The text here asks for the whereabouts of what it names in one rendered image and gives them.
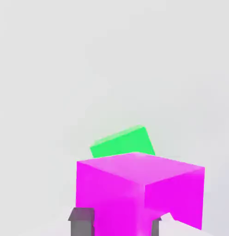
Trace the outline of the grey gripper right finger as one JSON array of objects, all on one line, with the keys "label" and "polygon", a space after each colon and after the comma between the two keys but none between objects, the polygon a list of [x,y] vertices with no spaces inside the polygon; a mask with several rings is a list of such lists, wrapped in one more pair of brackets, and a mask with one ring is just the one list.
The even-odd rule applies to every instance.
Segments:
[{"label": "grey gripper right finger", "polygon": [[167,213],[152,221],[151,236],[201,236],[201,230],[174,220]]}]

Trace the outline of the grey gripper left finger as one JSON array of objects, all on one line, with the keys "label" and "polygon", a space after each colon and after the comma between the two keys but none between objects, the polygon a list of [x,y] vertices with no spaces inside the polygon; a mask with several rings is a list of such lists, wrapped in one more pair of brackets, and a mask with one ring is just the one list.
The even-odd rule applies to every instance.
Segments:
[{"label": "grey gripper left finger", "polygon": [[93,208],[73,208],[68,221],[71,223],[71,236],[95,236]]}]

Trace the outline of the small magenta cube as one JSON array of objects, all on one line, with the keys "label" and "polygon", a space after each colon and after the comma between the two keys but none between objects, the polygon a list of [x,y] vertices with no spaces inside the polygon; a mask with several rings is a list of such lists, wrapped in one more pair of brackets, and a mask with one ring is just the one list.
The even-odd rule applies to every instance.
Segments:
[{"label": "small magenta cube", "polygon": [[95,236],[151,236],[166,213],[202,227],[205,168],[144,153],[77,162],[76,206],[95,211]]}]

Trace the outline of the small green cube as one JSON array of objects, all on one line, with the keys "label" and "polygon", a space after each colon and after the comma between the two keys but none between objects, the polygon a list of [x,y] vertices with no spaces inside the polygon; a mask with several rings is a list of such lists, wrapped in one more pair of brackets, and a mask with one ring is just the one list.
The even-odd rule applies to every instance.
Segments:
[{"label": "small green cube", "polygon": [[94,158],[140,152],[155,155],[153,145],[146,128],[136,125],[124,131],[112,134],[90,146]]}]

